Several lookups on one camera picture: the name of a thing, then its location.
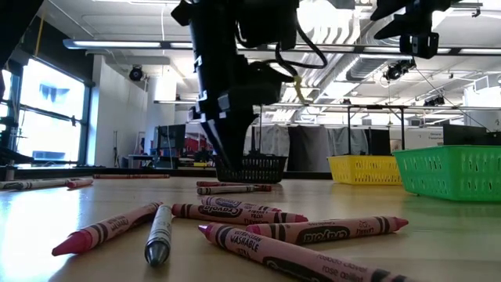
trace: crayola logo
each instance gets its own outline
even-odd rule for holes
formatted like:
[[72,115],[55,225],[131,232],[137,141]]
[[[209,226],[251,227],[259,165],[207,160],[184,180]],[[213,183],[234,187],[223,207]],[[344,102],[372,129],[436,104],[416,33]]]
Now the crayola logo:
[[302,230],[297,235],[296,244],[340,240],[350,237],[350,229],[344,226],[324,226]]
[[232,200],[226,200],[226,199],[216,199],[216,204],[221,206],[221,207],[226,207],[226,208],[236,208],[238,207],[240,204],[242,204],[242,202],[240,201],[232,201]]
[[218,216],[223,218],[235,218],[239,217],[243,209],[241,208],[226,208],[226,207],[213,207],[213,206],[199,206],[198,212],[202,215]]

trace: ceiling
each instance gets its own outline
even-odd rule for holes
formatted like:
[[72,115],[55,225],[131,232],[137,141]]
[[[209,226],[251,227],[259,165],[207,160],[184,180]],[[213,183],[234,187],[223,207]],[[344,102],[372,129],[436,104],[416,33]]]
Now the ceiling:
[[[367,20],[371,14],[370,9],[358,11],[355,15],[353,12],[344,12],[346,10],[336,10],[326,0],[304,0],[301,4],[305,1],[322,2],[322,5],[313,6],[316,9],[309,6],[309,13],[303,12],[302,19],[300,19],[302,26],[312,26],[305,29],[311,29],[308,35],[315,42],[374,44],[375,41],[368,34],[377,31],[374,30],[377,28],[377,23],[371,30],[372,24]],[[171,1],[167,5],[137,5],[120,0],[45,0],[39,16],[45,14],[45,20],[74,39],[190,41],[189,28],[179,26],[170,17],[177,3],[178,1]],[[483,3],[484,7],[482,14],[477,18],[471,16],[473,9],[450,9],[445,13],[446,17],[434,30],[441,35],[441,46],[501,46],[501,33],[499,33],[501,1],[484,0],[480,3]],[[319,27],[317,29],[315,26],[322,24],[331,24],[330,27],[335,28],[328,30]],[[344,34],[343,31],[346,30],[351,33]],[[243,53],[253,60],[273,58],[272,52]],[[166,56],[170,58],[171,65],[183,78],[183,82],[178,87],[182,99],[193,99],[196,96],[198,83],[196,74],[193,73],[193,55],[190,51],[118,50],[114,51],[113,55],[115,62],[120,61],[122,65],[132,60],[131,58]],[[313,60],[313,56],[313,54],[297,53],[285,55],[286,59],[296,61]],[[348,60],[346,56],[330,54],[329,59],[331,64],[326,71],[303,70],[301,72],[306,81],[311,83],[308,86],[325,92],[331,81],[336,79],[334,73],[339,72],[343,63]],[[498,71],[501,73],[501,57],[436,56],[431,60],[418,58],[416,64],[423,75],[413,71],[388,87],[387,82],[381,78],[387,66],[386,62],[373,70],[363,84],[355,84],[352,90],[342,93],[331,89],[332,93],[326,94],[329,97],[320,100],[322,103],[336,103],[341,98],[351,96],[352,103],[371,104],[389,101],[391,104],[416,103],[420,105],[422,101],[416,101],[415,98],[433,90],[431,83],[435,88],[444,87],[445,95],[451,103],[461,104],[463,89],[471,84],[471,80],[481,77],[481,72]],[[160,65],[144,66],[144,70],[149,75],[160,75],[163,69]],[[314,93],[318,95],[318,92],[312,92],[310,97],[313,99],[316,98],[313,97]],[[295,97],[283,102],[293,101],[297,101]]]

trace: table surface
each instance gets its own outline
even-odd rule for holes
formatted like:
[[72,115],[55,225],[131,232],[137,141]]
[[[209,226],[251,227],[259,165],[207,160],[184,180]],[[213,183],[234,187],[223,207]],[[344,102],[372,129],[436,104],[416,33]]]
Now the table surface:
[[[201,221],[174,219],[171,257],[148,267],[150,225],[83,254],[52,257],[68,234],[151,201],[198,203],[194,178],[96,180],[94,186],[0,190],[0,281],[290,281],[291,278],[209,244]],[[455,203],[407,194],[400,186],[345,186],[284,180],[271,193],[224,197],[282,208],[310,220],[395,215],[397,234],[308,248],[424,281],[497,281],[501,276],[501,205]]]

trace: yellow basket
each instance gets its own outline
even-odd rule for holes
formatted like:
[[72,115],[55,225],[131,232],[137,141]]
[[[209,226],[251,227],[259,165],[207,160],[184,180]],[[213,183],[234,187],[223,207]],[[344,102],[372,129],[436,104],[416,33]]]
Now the yellow basket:
[[328,157],[335,181],[352,185],[402,185],[397,161],[391,156]]

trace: pink crayon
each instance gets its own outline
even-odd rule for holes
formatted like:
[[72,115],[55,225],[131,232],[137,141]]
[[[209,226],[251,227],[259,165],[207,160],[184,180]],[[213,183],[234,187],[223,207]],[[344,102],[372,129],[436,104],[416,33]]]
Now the pink crayon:
[[172,214],[185,219],[249,225],[258,223],[307,222],[303,215],[277,211],[253,211],[209,205],[174,204]]
[[409,278],[371,269],[301,246],[211,223],[199,230],[212,244],[305,281],[411,282]]
[[161,205],[161,202],[153,202],[73,232],[63,243],[53,248],[52,255],[80,254],[88,251],[132,227],[153,220]]
[[93,175],[94,179],[167,179],[170,175]]
[[251,193],[259,191],[255,186],[221,186],[221,187],[198,187],[196,193],[199,195],[214,195],[218,193]]
[[69,181],[69,183],[66,185],[68,188],[78,188],[78,187],[83,187],[83,186],[89,186],[94,182],[92,179],[82,179],[82,180],[74,180],[74,181]]
[[250,209],[250,210],[255,210],[255,211],[272,211],[272,212],[281,212],[282,211],[278,208],[271,208],[271,207],[261,206],[258,204],[249,204],[249,203],[244,203],[242,201],[234,201],[234,200],[225,199],[225,198],[221,198],[221,197],[204,196],[200,200],[201,200],[202,204],[204,204],[204,205],[211,205],[211,206],[215,206],[215,207],[243,208],[243,209]]
[[291,244],[310,244],[393,233],[409,224],[405,219],[376,216],[364,219],[334,219],[320,222],[254,224],[246,228],[265,237]]
[[220,183],[215,181],[198,181],[196,186],[198,187],[223,187],[223,186],[246,186],[252,185],[258,188],[258,191],[269,192],[272,190],[272,186],[269,184],[245,184],[245,183]]

